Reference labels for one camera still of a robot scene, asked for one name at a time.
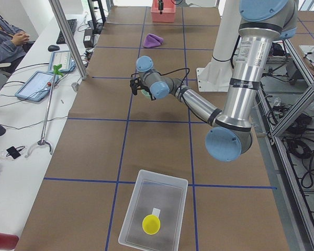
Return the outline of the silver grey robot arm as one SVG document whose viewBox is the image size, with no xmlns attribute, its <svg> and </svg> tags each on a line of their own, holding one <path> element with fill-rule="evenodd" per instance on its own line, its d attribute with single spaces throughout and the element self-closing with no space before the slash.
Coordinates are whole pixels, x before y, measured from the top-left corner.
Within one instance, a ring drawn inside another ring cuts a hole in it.
<svg viewBox="0 0 314 251">
<path fill-rule="evenodd" d="M 212 126 L 205 139 L 208 153 L 230 162 L 252 145 L 250 112 L 272 42 L 291 38 L 296 31 L 298 1 L 241 1 L 240 51 L 230 78 L 227 99 L 220 110 L 179 78 L 160 74 L 148 56 L 136 61 L 138 77 L 130 81 L 134 95 L 145 90 L 151 100 L 173 95 L 201 121 Z"/>
</svg>

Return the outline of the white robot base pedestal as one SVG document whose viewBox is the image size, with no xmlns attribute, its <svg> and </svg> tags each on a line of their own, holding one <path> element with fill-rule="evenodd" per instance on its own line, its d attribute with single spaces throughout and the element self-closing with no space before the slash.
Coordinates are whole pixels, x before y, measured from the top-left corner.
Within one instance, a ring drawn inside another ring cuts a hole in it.
<svg viewBox="0 0 314 251">
<path fill-rule="evenodd" d="M 238 30 L 241 21 L 240 1 L 225 3 L 211 61 L 205 68 L 198 68 L 197 83 L 200 92 L 227 92 L 232 76 L 231 58 L 238 45 Z"/>
</svg>

